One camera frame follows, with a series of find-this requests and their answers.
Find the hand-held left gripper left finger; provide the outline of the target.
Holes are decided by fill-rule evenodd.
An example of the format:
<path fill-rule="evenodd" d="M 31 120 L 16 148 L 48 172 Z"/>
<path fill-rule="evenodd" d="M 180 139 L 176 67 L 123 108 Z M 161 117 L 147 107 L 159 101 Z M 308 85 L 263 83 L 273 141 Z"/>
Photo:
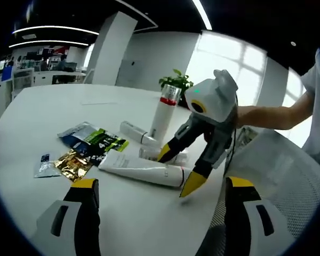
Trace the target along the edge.
<path fill-rule="evenodd" d="M 99 225 L 99 180 L 76 181 L 37 219 L 36 249 L 41 255 L 100 255 Z"/>

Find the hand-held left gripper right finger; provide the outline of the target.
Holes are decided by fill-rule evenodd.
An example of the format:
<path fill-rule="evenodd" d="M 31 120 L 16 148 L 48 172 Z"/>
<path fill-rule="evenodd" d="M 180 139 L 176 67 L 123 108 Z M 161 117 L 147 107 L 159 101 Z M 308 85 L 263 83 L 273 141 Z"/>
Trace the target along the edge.
<path fill-rule="evenodd" d="M 226 178 L 225 255 L 282 255 L 294 243 L 287 220 L 255 186 Z"/>

